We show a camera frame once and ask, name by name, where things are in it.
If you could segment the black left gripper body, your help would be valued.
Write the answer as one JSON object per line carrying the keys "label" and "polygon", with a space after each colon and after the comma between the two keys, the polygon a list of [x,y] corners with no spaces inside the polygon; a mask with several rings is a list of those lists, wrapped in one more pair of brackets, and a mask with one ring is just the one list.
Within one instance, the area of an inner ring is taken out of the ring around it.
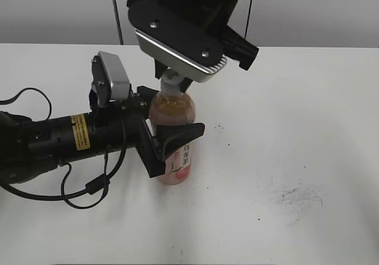
{"label": "black left gripper body", "polygon": [[100,106],[96,93],[89,94],[91,112],[88,116],[91,150],[98,155],[135,148],[149,177],[163,174],[166,164],[159,156],[158,144],[146,123],[147,103],[137,93],[128,99],[109,101]]}

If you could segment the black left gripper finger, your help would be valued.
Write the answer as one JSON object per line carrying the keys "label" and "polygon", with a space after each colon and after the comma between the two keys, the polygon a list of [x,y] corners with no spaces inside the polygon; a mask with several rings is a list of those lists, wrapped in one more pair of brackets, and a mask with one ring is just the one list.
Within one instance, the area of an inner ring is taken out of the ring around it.
{"label": "black left gripper finger", "polygon": [[204,123],[192,123],[180,126],[157,125],[156,140],[161,160],[167,160],[183,146],[202,137],[204,131]]}
{"label": "black left gripper finger", "polygon": [[154,97],[158,94],[158,90],[154,90],[145,86],[137,87],[137,98],[139,99],[140,108],[142,110],[142,114],[144,119],[147,120],[149,118],[150,106]]}

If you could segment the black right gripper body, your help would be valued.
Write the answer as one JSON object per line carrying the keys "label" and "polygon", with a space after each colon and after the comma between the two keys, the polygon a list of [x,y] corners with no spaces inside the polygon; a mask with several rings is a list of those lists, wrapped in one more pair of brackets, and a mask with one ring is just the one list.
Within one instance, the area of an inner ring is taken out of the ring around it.
{"label": "black right gripper body", "polygon": [[224,55],[238,61],[240,68],[247,71],[253,64],[259,49],[228,25],[237,0],[127,0],[127,8],[141,1],[153,1],[202,29],[218,40]]}

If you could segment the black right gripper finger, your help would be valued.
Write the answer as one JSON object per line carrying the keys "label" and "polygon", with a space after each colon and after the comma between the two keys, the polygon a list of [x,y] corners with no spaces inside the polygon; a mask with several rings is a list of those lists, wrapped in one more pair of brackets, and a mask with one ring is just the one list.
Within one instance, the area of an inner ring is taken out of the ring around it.
{"label": "black right gripper finger", "polygon": [[182,93],[186,93],[189,87],[191,86],[193,80],[185,77],[180,83],[179,83],[179,90]]}
{"label": "black right gripper finger", "polygon": [[155,59],[155,78],[160,79],[167,69],[165,64]]}

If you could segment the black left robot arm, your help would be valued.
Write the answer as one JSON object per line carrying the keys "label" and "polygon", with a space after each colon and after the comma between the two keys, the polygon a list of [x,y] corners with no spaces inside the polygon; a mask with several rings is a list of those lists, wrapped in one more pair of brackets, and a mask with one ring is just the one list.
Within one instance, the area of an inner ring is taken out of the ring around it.
{"label": "black left robot arm", "polygon": [[104,106],[91,91],[91,112],[39,122],[2,112],[1,178],[8,184],[25,183],[66,162],[122,148],[136,148],[149,177],[164,174],[169,156],[201,137],[205,126],[159,125],[152,134],[146,123],[147,109],[157,91],[147,87],[138,87],[138,91],[142,95],[130,92],[126,100]]}

